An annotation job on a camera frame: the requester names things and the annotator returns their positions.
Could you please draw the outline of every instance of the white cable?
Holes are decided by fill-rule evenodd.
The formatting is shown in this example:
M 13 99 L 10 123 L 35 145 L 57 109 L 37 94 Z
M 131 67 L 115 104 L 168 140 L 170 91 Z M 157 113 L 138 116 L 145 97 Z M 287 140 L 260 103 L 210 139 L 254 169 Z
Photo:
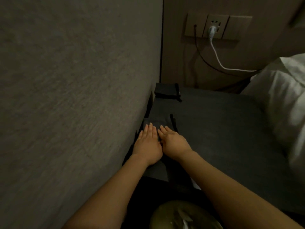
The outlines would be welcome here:
M 219 61 L 217 52 L 216 52 L 215 47 L 214 47 L 213 42 L 212 42 L 215 33 L 216 33 L 216 27 L 215 27 L 215 26 L 211 26 L 211 27 L 209 28 L 210 43 L 211 43 L 211 46 L 212 46 L 212 48 L 213 48 L 213 50 L 214 50 L 214 52 L 215 52 L 216 58 L 217 58 L 217 60 L 218 60 L 218 62 L 219 62 L 219 65 L 220 65 L 223 69 L 225 69 L 225 70 L 234 70 L 234 71 L 245 71 L 245 72 L 255 72 L 255 71 L 257 71 L 257 70 L 251 71 L 251 70 L 241 70 L 241 69 L 225 68 L 225 67 L 221 64 L 221 62 Z

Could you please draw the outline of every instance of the hand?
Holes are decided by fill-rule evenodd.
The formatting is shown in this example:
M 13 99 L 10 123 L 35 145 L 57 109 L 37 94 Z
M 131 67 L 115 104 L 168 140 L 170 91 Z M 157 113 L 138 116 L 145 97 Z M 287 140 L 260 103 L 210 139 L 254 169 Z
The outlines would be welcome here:
M 146 125 L 135 142 L 133 155 L 138 155 L 147 162 L 147 166 L 155 164 L 162 158 L 162 146 L 158 142 L 157 129 L 153 124 Z
M 163 152 L 167 156 L 177 161 L 184 153 L 192 151 L 192 148 L 183 136 L 167 126 L 161 126 L 160 129 L 158 129 L 158 133 L 162 139 Z

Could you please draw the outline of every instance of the white bedding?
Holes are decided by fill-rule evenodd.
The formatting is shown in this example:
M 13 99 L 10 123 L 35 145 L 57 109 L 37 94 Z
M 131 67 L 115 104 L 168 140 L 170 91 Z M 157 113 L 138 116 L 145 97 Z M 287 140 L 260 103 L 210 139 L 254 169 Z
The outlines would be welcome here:
M 241 94 L 265 110 L 273 133 L 287 151 L 294 173 L 305 184 L 305 54 L 281 57 L 256 75 Z

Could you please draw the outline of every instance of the gray textured wall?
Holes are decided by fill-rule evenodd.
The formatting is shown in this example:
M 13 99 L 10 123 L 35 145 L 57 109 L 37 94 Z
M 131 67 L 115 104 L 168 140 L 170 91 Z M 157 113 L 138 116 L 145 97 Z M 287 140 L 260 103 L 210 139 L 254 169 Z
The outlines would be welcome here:
M 59 228 L 159 79 L 162 0 L 0 0 L 1 228 Z

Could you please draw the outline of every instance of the person's right arm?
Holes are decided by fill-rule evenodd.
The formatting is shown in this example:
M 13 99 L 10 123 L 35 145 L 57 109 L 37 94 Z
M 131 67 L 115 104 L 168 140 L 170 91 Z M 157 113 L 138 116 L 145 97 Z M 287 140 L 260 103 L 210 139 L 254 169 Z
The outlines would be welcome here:
M 216 169 L 169 127 L 158 130 L 163 152 L 179 162 L 212 202 L 228 228 L 303 228 L 276 207 Z

